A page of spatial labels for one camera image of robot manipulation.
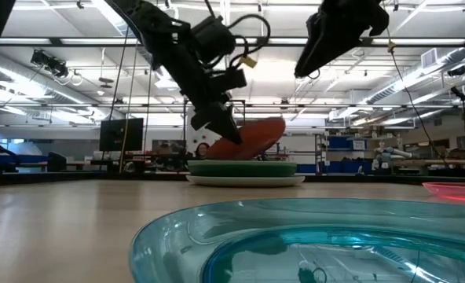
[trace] monitor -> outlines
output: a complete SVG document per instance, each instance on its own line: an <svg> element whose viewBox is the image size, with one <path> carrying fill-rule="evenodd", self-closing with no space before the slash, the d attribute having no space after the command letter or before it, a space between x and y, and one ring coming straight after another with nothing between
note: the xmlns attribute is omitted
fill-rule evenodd
<svg viewBox="0 0 465 283"><path fill-rule="evenodd" d="M126 120L118 119L101 122L100 151L122 151L125 130L127 130L127 136L124 151L141 150L144 137L144 120L128 119L128 128L126 129Z"/></svg>

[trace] orange frisbee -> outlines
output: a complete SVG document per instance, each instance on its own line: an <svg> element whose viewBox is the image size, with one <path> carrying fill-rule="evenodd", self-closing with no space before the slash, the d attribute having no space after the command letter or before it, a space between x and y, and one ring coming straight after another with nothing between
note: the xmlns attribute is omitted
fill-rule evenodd
<svg viewBox="0 0 465 283"><path fill-rule="evenodd" d="M221 138L208 149L207 158L218 160L250 160L260 152L273 146L281 138L284 131L285 120L279 117L247 123L240 128L240 136L243 141L241 145Z"/></svg>

